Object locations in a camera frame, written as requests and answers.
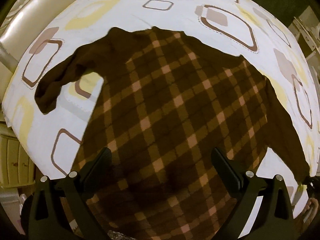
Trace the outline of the cream leather headboard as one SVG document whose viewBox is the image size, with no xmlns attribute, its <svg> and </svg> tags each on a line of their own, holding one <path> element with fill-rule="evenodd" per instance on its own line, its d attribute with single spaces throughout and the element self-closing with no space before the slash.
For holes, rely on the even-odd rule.
<svg viewBox="0 0 320 240">
<path fill-rule="evenodd" d="M 85 16 L 88 0 L 31 0 L 1 36 L 16 60 L 13 73 L 1 76 L 3 106 L 23 93 L 33 93 L 42 77 L 83 44 L 93 41 L 90 27 L 67 29 L 69 22 Z"/>
</svg>

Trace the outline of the brown plaid sweater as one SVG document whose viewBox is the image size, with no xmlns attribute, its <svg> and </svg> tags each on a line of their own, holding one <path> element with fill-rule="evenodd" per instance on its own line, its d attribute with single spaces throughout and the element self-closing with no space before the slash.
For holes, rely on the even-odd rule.
<svg viewBox="0 0 320 240">
<path fill-rule="evenodd" d="M 112 152 L 107 185 L 88 205 L 104 229 L 136 239 L 210 239 L 235 205 L 214 169 L 213 148 L 256 170 L 271 148 L 299 183 L 309 176 L 299 137 L 269 79 L 243 57 L 183 32 L 108 34 L 78 48 L 40 80 L 44 114 L 61 88 L 104 79 L 73 164 Z"/>
</svg>

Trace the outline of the cream bedside cabinet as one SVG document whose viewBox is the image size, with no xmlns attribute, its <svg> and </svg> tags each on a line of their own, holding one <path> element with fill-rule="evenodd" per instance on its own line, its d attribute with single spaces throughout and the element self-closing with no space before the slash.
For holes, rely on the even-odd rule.
<svg viewBox="0 0 320 240">
<path fill-rule="evenodd" d="M 23 187 L 35 182 L 35 165 L 12 129 L 1 123 L 1 187 Z"/>
</svg>

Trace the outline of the white patterned bed sheet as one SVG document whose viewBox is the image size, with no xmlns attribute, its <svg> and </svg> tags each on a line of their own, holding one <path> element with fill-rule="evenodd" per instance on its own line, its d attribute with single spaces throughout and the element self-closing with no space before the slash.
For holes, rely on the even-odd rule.
<svg viewBox="0 0 320 240">
<path fill-rule="evenodd" d="M 1 26 L 1 36 L 30 1 L 17 0 L 17 9 L 9 11 Z M 225 54 L 243 57 L 267 77 L 291 118 L 310 171 L 299 183 L 271 148 L 258 168 L 250 171 L 262 178 L 281 175 L 291 202 L 294 239 L 319 239 L 311 227 L 319 214 L 319 85 L 287 27 L 251 0 L 88 0 L 83 12 L 85 16 L 69 22 L 67 29 L 90 27 L 94 38 L 87 44 L 105 37 L 112 28 L 129 33 L 154 27 L 178 31 Z M 14 72 L 17 63 L 1 42 L 1 67 L 5 77 Z M 15 103 L 5 106 L 1 103 L 7 126 L 43 176 L 51 180 L 65 178 L 69 172 L 79 172 L 87 163 L 78 170 L 73 168 L 103 84 L 99 74 L 84 74 L 78 81 L 61 88 L 57 106 L 48 114 L 42 113 L 35 101 L 37 88 L 33 93 L 23 93 Z M 251 230 L 261 201 L 258 197 L 240 236 Z M 82 236 L 66 198 L 61 198 L 61 203 L 73 233 Z"/>
</svg>

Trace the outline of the white shelf unit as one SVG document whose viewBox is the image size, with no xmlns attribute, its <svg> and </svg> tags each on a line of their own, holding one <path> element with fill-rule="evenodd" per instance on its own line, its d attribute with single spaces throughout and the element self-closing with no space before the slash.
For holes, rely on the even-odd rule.
<svg viewBox="0 0 320 240">
<path fill-rule="evenodd" d="M 295 36 L 309 65 L 319 80 L 319 18 L 308 6 L 299 16 L 293 18 L 289 30 Z"/>
</svg>

